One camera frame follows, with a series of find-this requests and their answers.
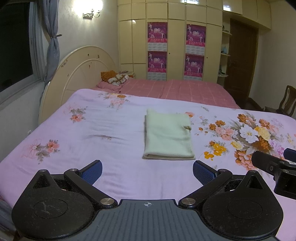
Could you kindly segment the pale green cloth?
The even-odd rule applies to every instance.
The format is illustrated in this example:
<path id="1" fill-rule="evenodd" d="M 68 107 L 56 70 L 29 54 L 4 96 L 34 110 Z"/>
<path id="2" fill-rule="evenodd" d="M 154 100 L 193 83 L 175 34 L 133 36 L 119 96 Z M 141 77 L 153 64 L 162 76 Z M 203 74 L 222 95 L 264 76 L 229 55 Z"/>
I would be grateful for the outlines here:
<path id="1" fill-rule="evenodd" d="M 145 116 L 145 159 L 193 160 L 191 121 L 187 114 L 158 113 L 148 109 Z"/>

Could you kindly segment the lilac floral bed sheet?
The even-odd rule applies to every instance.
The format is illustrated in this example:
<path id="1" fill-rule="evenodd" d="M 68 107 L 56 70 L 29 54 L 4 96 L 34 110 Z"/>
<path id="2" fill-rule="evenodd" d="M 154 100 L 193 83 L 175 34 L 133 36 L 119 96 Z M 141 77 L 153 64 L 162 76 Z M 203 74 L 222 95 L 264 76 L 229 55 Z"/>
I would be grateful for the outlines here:
<path id="1" fill-rule="evenodd" d="M 195 159 L 145 159 L 145 116 L 187 114 Z M 274 193 L 274 177 L 252 164 L 261 151 L 287 161 L 295 120 L 276 113 L 223 108 L 81 89 L 1 162 L 1 196 L 18 240 L 295 240 L 295 199 Z M 41 169 L 63 174 L 102 162 L 93 186 L 116 207 L 34 207 Z M 235 175 L 262 177 L 262 208 L 181 208 L 202 184 L 201 161 Z"/>

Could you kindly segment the pink checked bedspread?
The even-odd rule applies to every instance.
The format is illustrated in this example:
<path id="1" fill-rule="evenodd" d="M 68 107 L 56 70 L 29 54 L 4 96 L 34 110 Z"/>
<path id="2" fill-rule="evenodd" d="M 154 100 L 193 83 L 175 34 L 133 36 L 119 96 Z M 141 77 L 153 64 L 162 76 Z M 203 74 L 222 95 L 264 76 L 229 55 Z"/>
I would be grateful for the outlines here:
<path id="1" fill-rule="evenodd" d="M 225 108 L 239 108 L 233 97 L 222 86 L 204 81 L 155 81 L 131 78 L 118 86 L 101 81 L 94 89 L 115 94 L 181 100 Z"/>

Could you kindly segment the orange patterned pillow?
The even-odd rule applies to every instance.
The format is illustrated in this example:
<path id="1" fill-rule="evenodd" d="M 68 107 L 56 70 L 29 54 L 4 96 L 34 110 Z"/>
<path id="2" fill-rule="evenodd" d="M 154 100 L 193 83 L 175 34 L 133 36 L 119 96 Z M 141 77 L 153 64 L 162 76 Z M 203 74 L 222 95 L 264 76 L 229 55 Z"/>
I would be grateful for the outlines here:
<path id="1" fill-rule="evenodd" d="M 101 72 L 101 81 L 111 85 L 119 86 L 130 78 L 134 78 L 135 73 L 131 71 L 115 72 L 113 70 Z"/>

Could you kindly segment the cream rounded headboard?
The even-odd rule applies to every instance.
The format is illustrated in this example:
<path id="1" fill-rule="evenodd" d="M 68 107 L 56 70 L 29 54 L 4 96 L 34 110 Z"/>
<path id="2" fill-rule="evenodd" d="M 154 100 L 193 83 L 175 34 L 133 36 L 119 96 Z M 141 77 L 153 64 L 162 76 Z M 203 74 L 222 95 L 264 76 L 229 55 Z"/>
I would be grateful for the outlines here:
<path id="1" fill-rule="evenodd" d="M 111 56 L 97 46 L 80 47 L 58 65 L 46 85 L 40 104 L 38 124 L 49 118 L 79 89 L 92 89 L 101 80 L 101 72 L 118 68 Z"/>

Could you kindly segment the cream corner shelves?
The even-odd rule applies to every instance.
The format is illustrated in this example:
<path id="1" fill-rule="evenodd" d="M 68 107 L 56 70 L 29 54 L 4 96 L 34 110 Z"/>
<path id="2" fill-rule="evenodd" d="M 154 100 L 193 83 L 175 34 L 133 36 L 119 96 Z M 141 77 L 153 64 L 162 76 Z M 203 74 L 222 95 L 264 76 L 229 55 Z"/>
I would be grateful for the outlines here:
<path id="1" fill-rule="evenodd" d="M 229 44 L 231 39 L 231 28 L 230 28 L 230 17 L 223 15 L 222 20 L 222 42 L 221 42 L 221 54 L 217 83 L 224 86 L 225 79 L 228 77 L 227 74 L 227 64 L 230 57 L 229 54 Z"/>

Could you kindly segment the lower right magenta poster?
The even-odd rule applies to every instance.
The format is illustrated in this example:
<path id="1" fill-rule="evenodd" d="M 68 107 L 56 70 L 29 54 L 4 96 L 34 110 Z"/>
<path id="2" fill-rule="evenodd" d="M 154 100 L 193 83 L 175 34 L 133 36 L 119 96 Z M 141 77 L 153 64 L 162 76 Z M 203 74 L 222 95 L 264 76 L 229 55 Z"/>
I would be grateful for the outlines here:
<path id="1" fill-rule="evenodd" d="M 204 56 L 185 54 L 184 80 L 202 81 Z"/>

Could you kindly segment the magenta poster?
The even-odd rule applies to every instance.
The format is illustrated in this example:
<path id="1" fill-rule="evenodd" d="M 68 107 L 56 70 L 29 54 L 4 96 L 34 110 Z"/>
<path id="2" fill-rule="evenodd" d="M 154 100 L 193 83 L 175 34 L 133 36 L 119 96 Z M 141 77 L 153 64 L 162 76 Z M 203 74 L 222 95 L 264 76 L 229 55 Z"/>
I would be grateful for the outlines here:
<path id="1" fill-rule="evenodd" d="M 202 81 L 204 56 L 185 54 L 184 80 Z"/>
<path id="2" fill-rule="evenodd" d="M 148 51 L 147 79 L 155 81 L 167 80 L 167 52 Z"/>
<path id="3" fill-rule="evenodd" d="M 166 52 L 168 49 L 168 23 L 147 23 L 147 50 Z"/>
<path id="4" fill-rule="evenodd" d="M 186 54 L 205 55 L 206 27 L 187 24 L 186 30 Z"/>

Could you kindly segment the dark wooden door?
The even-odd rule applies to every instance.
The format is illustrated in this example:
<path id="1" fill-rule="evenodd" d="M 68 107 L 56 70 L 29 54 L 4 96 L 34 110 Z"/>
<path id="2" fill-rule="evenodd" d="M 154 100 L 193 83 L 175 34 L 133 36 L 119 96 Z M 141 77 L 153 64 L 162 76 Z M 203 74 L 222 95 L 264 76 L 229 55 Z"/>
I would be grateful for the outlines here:
<path id="1" fill-rule="evenodd" d="M 231 19 L 230 33 L 224 88 L 240 108 L 245 108 L 256 64 L 258 29 Z"/>

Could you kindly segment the lower left magenta poster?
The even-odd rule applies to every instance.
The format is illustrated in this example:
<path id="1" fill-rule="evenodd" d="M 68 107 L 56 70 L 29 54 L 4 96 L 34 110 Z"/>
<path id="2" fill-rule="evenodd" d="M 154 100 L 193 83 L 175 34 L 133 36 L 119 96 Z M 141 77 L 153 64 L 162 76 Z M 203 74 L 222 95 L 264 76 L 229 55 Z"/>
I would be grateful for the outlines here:
<path id="1" fill-rule="evenodd" d="M 148 51 L 147 79 L 155 81 L 167 80 L 167 52 Z"/>

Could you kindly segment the dark window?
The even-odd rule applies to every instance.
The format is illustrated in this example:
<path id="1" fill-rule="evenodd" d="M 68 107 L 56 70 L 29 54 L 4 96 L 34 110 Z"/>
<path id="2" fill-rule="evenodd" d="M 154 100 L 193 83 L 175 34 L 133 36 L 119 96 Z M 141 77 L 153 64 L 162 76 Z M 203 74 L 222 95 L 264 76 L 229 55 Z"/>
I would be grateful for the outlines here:
<path id="1" fill-rule="evenodd" d="M 1 1 L 1 103 L 44 76 L 38 1 Z"/>

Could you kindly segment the cream wardrobe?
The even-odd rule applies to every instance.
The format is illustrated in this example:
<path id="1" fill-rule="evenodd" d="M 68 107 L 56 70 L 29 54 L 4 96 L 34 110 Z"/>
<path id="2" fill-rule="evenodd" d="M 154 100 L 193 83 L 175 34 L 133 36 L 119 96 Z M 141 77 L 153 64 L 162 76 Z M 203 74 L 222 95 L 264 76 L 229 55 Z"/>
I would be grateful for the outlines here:
<path id="1" fill-rule="evenodd" d="M 118 1 L 119 63 L 147 79 L 147 23 L 168 23 L 166 80 L 184 79 L 187 24 L 206 27 L 202 81 L 218 78 L 223 15 L 271 28 L 269 1 Z"/>

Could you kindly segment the upper left magenta poster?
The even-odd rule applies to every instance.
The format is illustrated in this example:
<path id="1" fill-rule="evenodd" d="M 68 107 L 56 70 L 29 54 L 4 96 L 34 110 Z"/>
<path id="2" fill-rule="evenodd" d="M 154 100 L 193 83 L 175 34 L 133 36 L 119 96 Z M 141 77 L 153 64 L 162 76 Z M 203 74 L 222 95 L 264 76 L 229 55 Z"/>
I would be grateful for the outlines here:
<path id="1" fill-rule="evenodd" d="M 147 23 L 147 50 L 166 52 L 168 49 L 168 23 Z"/>

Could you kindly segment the grey tied curtain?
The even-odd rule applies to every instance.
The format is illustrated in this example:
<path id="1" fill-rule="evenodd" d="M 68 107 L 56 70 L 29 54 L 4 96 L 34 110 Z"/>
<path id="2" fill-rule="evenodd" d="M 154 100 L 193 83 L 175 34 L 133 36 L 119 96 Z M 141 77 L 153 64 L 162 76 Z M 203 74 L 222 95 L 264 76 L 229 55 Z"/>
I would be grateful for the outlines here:
<path id="1" fill-rule="evenodd" d="M 39 1 L 41 8 L 42 20 L 45 30 L 49 36 L 49 46 L 47 50 L 47 65 L 44 76 L 44 83 L 48 84 L 54 77 L 58 68 L 60 59 L 60 47 L 58 42 L 58 0 Z"/>

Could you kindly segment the wall lamp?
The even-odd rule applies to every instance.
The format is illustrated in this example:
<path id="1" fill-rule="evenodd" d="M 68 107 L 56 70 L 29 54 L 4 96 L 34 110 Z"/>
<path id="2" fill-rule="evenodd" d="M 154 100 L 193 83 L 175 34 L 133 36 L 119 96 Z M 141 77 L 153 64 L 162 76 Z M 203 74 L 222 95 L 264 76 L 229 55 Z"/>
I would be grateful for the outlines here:
<path id="1" fill-rule="evenodd" d="M 95 11 L 92 9 L 89 13 L 83 13 L 83 18 L 92 20 L 93 18 L 98 18 L 100 17 L 100 10 Z"/>

